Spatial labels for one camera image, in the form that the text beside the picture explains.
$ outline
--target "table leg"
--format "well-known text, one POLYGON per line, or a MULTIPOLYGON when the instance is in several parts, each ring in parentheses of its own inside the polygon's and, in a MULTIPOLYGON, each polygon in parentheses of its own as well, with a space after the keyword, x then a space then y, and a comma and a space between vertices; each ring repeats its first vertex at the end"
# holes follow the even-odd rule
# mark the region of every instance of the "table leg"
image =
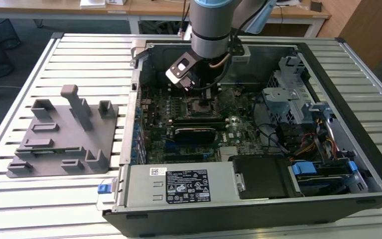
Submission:
POLYGON ((129 25, 131 34, 141 34, 139 29, 139 16, 129 16, 129 25))
POLYGON ((324 25, 324 22, 325 22, 324 18, 320 18, 320 19, 314 20, 314 22, 312 23, 312 25, 308 28, 305 37, 317 37, 318 36, 318 33, 320 33, 321 27, 324 25))
POLYGON ((38 28, 43 27, 43 19, 34 19, 34 24, 36 24, 38 28))

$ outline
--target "metal bracket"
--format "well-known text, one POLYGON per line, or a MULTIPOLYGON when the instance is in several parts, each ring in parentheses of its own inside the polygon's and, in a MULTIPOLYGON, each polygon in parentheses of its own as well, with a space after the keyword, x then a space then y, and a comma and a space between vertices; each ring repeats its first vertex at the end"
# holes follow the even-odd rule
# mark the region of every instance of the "metal bracket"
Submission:
POLYGON ((233 62, 249 63, 252 57, 249 46, 244 45, 241 50, 242 50, 241 54, 233 55, 233 62))
POLYGON ((324 112, 330 109, 326 103, 306 103, 302 107, 304 120, 312 120, 312 114, 314 112, 324 112))
POLYGON ((154 46, 146 45, 146 40, 134 40, 131 42, 131 48, 130 48, 130 54, 131 54, 131 61, 130 66, 133 66, 135 69, 138 68, 138 60, 149 56, 149 48, 153 48, 154 46))
POLYGON ((246 190, 246 184, 244 180, 244 175, 241 173, 236 173, 236 181, 237 181, 237 189, 240 192, 246 190))

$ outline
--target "aluminum slotted table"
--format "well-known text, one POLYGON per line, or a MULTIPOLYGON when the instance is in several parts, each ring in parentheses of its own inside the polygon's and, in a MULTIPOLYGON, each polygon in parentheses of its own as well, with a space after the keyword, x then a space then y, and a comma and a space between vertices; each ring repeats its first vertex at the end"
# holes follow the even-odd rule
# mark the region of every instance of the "aluminum slotted table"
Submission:
MULTIPOLYGON (((118 176, 127 96, 134 69, 130 66, 135 39, 179 40, 174 36, 65 34, 53 38, 0 125, 0 239, 121 239, 98 210, 97 187, 118 176), (15 149, 26 134, 35 99, 66 105, 62 86, 79 86, 89 104, 110 100, 121 106, 111 169, 107 174, 15 178, 6 175, 15 149)), ((382 84, 346 45, 334 39, 245 37, 252 41, 305 41, 314 51, 345 100, 382 152, 382 84)), ((110 207, 113 201, 103 200, 110 207)), ((382 209, 362 211, 336 223, 241 230, 163 238, 382 238, 382 209)))

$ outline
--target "red wire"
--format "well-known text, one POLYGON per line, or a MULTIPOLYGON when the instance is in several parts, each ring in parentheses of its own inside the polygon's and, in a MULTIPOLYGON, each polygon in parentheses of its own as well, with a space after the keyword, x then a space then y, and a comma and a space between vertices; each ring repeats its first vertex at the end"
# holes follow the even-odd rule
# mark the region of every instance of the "red wire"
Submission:
POLYGON ((301 147, 304 147, 306 136, 310 136, 310 135, 314 135, 314 134, 316 133, 308 133, 308 134, 304 135, 301 147))

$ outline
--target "warning label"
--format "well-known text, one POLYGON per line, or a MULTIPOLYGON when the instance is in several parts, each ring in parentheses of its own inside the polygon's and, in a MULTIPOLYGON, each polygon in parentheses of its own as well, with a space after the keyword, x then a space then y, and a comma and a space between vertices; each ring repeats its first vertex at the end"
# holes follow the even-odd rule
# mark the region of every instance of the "warning label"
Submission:
POLYGON ((210 202, 207 170, 166 172, 166 201, 175 203, 210 202))

